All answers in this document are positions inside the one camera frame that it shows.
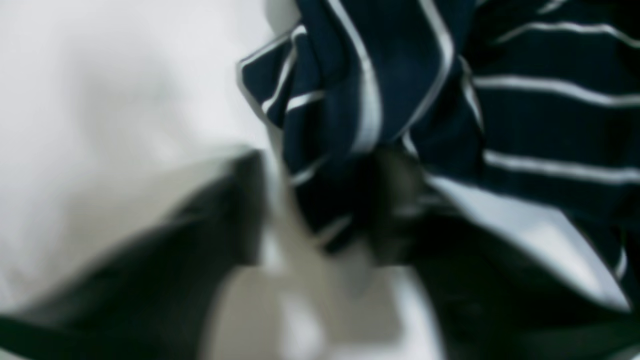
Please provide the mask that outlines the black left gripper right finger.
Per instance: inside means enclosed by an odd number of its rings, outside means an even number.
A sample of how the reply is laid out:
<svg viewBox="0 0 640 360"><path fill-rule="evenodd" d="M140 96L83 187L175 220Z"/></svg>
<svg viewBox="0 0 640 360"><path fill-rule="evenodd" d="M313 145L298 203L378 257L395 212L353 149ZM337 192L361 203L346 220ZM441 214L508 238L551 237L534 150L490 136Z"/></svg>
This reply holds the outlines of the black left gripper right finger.
<svg viewBox="0 0 640 360"><path fill-rule="evenodd" d="M375 259L416 272L446 360L633 360L639 317L588 300L474 223L397 150L375 151Z"/></svg>

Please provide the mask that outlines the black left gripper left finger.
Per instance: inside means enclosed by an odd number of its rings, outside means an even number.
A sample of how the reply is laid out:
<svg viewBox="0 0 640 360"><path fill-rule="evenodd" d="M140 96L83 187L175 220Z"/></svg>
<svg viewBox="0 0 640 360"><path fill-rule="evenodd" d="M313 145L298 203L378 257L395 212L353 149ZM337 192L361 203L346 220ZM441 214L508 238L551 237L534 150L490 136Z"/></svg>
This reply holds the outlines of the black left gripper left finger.
<svg viewBox="0 0 640 360"><path fill-rule="evenodd" d="M1 349L28 360L196 360L228 276L258 264L263 155L235 158L160 224L80 278L1 315Z"/></svg>

